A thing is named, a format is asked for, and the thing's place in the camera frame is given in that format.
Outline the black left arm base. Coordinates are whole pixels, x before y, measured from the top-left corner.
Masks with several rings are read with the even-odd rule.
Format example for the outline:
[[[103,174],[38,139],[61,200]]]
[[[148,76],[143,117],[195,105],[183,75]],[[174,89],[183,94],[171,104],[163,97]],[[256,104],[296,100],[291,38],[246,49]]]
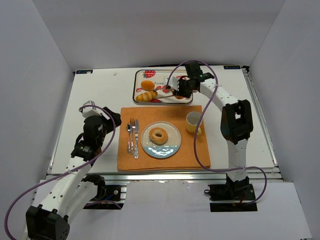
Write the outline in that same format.
[[[81,183],[90,182],[96,187],[96,196],[85,206],[86,210],[120,210],[125,201],[125,186],[106,183],[105,178],[97,174],[85,176]]]

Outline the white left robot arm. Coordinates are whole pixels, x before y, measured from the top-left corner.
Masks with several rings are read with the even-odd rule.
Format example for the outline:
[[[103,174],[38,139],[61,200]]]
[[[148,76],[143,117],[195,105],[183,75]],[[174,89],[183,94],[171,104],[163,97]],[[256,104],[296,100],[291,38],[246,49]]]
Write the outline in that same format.
[[[97,109],[92,103],[80,108],[83,132],[75,141],[63,176],[37,206],[26,211],[29,239],[65,240],[73,219],[89,201],[100,202],[107,197],[105,179],[89,171],[103,153],[106,135],[114,133],[122,121],[119,113],[107,107]]]

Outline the stainless steel tongs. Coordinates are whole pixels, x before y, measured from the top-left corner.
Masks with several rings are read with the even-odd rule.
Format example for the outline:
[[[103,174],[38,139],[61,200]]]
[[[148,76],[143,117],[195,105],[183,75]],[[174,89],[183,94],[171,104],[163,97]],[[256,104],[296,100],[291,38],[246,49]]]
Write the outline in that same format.
[[[156,87],[153,92],[155,92],[155,96],[153,99],[166,99],[166,98],[177,98],[177,95],[174,95],[174,91],[171,88],[166,88],[165,86]]]

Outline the sugared bagel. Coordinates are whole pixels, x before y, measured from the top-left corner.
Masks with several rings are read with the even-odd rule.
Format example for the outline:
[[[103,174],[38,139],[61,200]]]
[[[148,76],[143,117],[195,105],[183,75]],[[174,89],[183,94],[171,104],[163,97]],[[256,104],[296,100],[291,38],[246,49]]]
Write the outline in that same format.
[[[168,133],[161,127],[154,127],[149,131],[149,138],[153,143],[163,145],[168,141]]]

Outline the striped long bread roll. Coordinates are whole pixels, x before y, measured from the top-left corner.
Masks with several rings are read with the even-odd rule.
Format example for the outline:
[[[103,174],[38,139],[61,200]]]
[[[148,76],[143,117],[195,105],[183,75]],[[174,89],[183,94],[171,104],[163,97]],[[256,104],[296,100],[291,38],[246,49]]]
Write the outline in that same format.
[[[147,91],[136,96],[135,101],[138,103],[150,102],[158,96],[156,91]]]

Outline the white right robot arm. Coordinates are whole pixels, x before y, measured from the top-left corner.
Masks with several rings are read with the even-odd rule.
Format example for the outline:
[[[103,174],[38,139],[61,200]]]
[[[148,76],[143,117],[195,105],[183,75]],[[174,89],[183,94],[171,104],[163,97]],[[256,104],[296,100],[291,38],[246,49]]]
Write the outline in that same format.
[[[174,96],[189,98],[194,92],[208,97],[210,103],[221,112],[220,132],[227,142],[228,168],[226,189],[230,195],[249,186],[246,171],[246,148],[253,131],[252,108],[248,100],[239,100],[229,94],[220,84],[213,69],[204,73],[199,60],[187,60],[181,63],[186,75],[180,78],[169,74],[166,87]]]

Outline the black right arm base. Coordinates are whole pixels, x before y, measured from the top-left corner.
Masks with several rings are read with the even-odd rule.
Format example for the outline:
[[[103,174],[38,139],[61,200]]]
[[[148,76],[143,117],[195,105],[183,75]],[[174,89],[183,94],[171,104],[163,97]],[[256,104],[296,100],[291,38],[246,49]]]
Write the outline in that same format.
[[[210,211],[212,213],[239,213],[257,212],[257,203],[254,187],[247,187],[232,193],[227,184],[210,184],[203,191],[209,198]]]

